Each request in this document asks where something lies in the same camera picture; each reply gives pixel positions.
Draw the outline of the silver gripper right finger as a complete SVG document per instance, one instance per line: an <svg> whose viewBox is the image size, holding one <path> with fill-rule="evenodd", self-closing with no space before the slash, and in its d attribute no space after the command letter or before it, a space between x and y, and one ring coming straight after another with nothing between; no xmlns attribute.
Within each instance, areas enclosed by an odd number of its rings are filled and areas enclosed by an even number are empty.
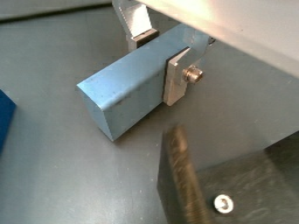
<svg viewBox="0 0 299 224"><path fill-rule="evenodd" d="M211 37L205 34L194 35L185 47L166 60L162 102L172 106L185 94L186 86L196 84L203 71L196 65L205 53Z"/></svg>

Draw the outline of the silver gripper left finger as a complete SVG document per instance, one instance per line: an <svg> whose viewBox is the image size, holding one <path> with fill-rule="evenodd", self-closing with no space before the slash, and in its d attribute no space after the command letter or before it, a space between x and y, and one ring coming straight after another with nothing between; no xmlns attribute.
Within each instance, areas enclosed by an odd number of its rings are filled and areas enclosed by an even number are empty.
<svg viewBox="0 0 299 224"><path fill-rule="evenodd" d="M112 0L112 6L125 31L128 51L132 52L158 36L152 27L146 7L136 0Z"/></svg>

